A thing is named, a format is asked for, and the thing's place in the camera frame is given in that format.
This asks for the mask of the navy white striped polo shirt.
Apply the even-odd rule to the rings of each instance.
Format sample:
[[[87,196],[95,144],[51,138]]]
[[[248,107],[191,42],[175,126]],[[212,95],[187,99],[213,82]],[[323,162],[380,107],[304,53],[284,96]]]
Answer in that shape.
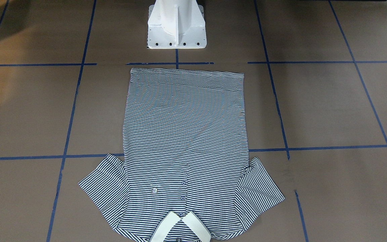
[[[285,197],[249,157],[242,73],[132,68],[123,159],[80,188],[136,242],[209,242],[246,232]]]

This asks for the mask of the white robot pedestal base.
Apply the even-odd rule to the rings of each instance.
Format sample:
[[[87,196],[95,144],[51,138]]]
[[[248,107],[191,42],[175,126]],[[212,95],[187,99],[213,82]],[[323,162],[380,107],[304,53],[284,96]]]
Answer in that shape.
[[[156,0],[148,8],[149,49],[204,49],[204,7],[196,0]]]

